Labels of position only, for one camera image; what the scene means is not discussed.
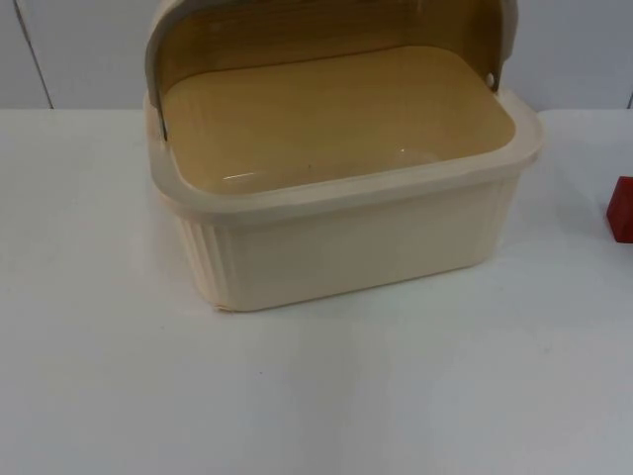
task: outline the white wall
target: white wall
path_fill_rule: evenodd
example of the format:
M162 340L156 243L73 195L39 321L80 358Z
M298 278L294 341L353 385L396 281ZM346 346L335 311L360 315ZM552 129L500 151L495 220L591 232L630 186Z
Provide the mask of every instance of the white wall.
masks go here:
M11 0L0 0L0 108L48 107Z
M139 107L144 41L158 2L20 0L53 105ZM633 1L519 0L519 9L506 86L538 109L626 107Z

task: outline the white table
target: white table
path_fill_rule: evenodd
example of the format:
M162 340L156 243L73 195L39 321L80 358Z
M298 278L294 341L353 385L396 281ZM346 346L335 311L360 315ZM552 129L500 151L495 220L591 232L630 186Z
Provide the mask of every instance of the white table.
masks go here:
M140 112L0 113L0 473L630 475L633 113L543 118L492 261L232 317Z

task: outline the beige plastic container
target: beige plastic container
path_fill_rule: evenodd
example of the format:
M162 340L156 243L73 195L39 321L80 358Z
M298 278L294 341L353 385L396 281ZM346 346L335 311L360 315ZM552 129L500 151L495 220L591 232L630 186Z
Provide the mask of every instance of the beige plastic container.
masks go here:
M164 3L151 172L205 298L252 311L489 257L543 143L497 90L515 22L501 0Z

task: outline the red object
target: red object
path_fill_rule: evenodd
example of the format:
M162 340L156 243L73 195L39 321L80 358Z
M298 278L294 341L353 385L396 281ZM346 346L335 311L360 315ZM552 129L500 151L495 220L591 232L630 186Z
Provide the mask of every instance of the red object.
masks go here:
M615 240L633 244L633 177L622 176L606 212Z

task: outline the bread box lid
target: bread box lid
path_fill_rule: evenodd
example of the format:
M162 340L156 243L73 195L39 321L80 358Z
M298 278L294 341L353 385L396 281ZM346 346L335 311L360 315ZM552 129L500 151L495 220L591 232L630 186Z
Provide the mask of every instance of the bread box lid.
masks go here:
M149 100L212 71L403 46L461 56L497 91L516 31L516 0L166 0L145 56Z

